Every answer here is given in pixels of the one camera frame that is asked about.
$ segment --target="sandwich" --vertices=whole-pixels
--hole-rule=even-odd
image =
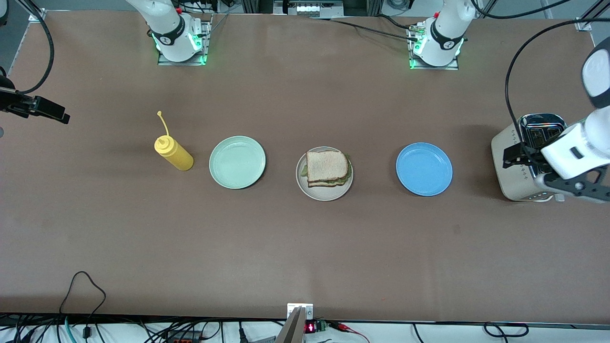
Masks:
[[[305,157],[307,162],[301,176],[307,176],[309,187],[342,186],[351,176],[350,160],[339,151],[308,151]]]

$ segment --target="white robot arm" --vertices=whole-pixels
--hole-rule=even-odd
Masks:
[[[507,198],[538,201],[560,193],[610,201],[610,38],[591,51],[582,80],[596,108],[587,118],[566,126],[554,114],[524,115],[518,121],[523,143],[512,126],[493,138],[495,168]]]
[[[413,53],[434,67],[448,65],[459,54],[464,33],[475,17],[476,10],[468,0],[443,0],[438,15],[418,23],[419,39]]]
[[[157,49],[172,62],[183,62],[203,49],[201,19],[178,14],[170,0],[126,0],[151,29]]]

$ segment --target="brown tabletop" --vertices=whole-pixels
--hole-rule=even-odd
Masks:
[[[551,23],[475,20],[459,71],[417,71],[395,38],[231,15],[208,65],[158,67],[137,12],[49,13],[55,65],[36,94],[72,119],[0,117],[0,311],[55,312],[86,270],[108,293],[105,313],[282,317],[301,301],[333,319],[609,323],[608,207],[507,201],[492,165],[490,141],[510,123],[508,63]],[[512,78],[515,112],[585,117],[591,47],[571,26],[528,47]],[[18,88],[47,58],[33,25],[11,75]],[[192,170],[153,150],[158,110]],[[267,154],[243,190],[208,169],[232,135]],[[397,180],[397,154],[414,142],[449,155],[443,194],[418,197]],[[295,181],[298,159],[321,145],[354,166],[350,191],[329,203]],[[66,311],[100,300],[85,278],[73,296]]]

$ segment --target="mustard bottle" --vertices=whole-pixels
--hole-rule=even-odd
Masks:
[[[186,151],[180,143],[170,136],[170,131],[167,129],[165,120],[161,116],[161,111],[157,112],[163,126],[165,127],[165,135],[157,138],[154,142],[154,149],[159,155],[165,157],[169,163],[173,164],[178,170],[187,171],[193,167],[193,156]]]

